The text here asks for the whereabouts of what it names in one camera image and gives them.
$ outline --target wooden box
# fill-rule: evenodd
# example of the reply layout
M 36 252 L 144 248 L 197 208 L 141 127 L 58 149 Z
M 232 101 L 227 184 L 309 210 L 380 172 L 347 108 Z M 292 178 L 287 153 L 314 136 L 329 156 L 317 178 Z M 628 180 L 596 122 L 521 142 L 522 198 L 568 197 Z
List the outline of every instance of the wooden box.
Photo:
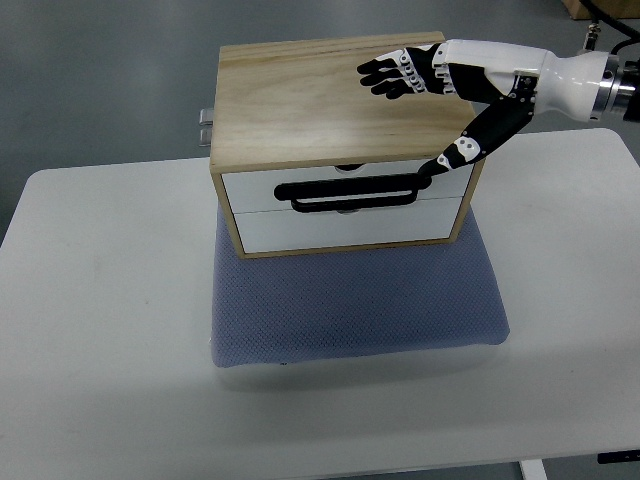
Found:
M 582 6 L 580 0 L 562 0 L 562 3 L 574 20 L 591 18 L 589 11 Z M 593 3 L 613 18 L 640 18 L 640 1 L 638 0 L 594 0 Z
M 221 49 L 211 174 L 240 257 L 456 239 L 482 162 L 434 177 L 405 206 L 301 213 L 274 194 L 287 183 L 415 173 L 442 153 L 474 118 L 469 102 L 376 97 L 356 67 L 443 40 L 436 32 Z

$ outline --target wooden lid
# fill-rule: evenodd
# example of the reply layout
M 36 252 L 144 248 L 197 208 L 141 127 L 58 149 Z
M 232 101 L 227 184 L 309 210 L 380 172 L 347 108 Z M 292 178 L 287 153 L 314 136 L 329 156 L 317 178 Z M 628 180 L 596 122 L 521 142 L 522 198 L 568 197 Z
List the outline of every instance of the wooden lid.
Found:
M 471 122 L 456 95 L 374 96 L 356 67 L 441 42 L 441 33 L 223 47 L 214 108 L 214 173 L 434 157 Z

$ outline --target cable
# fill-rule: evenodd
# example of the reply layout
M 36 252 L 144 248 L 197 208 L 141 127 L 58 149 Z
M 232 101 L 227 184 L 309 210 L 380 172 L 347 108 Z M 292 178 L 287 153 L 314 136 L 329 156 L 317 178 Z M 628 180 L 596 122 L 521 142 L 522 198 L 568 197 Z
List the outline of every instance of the cable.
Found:
M 640 43 L 640 38 L 629 38 L 623 42 L 620 42 L 611 49 L 611 55 L 617 55 L 618 52 L 624 47 L 628 47 L 629 45 L 635 45 L 637 43 Z
M 640 40 L 640 32 L 603 12 L 599 7 L 595 6 L 591 0 L 580 0 L 580 3 L 598 20 L 602 20 L 604 23 L 615 28 L 620 33 L 624 33 L 627 37 Z

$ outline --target white table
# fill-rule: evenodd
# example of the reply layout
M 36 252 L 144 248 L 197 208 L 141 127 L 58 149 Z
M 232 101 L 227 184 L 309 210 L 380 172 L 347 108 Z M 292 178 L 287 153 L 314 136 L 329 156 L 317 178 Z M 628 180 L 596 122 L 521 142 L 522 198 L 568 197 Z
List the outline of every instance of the white table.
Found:
M 0 249 L 0 471 L 272 479 L 640 446 L 640 169 L 521 135 L 472 206 L 499 347 L 216 371 L 207 159 L 39 172 Z

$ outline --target metal hinge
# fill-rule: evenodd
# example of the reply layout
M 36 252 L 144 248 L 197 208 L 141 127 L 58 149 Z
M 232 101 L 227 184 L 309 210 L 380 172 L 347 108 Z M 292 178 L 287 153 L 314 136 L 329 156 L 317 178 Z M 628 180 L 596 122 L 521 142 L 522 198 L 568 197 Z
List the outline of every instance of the metal hinge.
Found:
M 203 108 L 200 110 L 200 120 L 198 123 L 201 127 L 205 127 L 200 129 L 199 145 L 201 147 L 210 147 L 212 138 L 211 126 L 213 125 L 213 108 Z

